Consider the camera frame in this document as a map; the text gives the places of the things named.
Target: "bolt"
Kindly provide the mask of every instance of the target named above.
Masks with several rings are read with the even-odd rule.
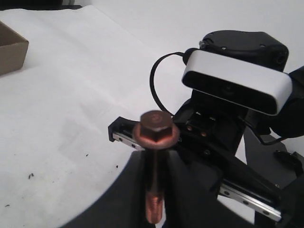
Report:
[[[133,129],[133,138],[146,150],[145,184],[146,217],[151,224],[157,224],[162,218],[163,206],[163,150],[174,146],[180,133],[171,116],[162,111],[150,111],[141,116],[140,122]]]
[[[210,150],[204,150],[204,155],[205,155],[206,157],[210,156],[210,155],[211,155]]]
[[[141,116],[133,137],[145,149],[164,150],[174,146],[180,133],[167,112],[150,111]]]

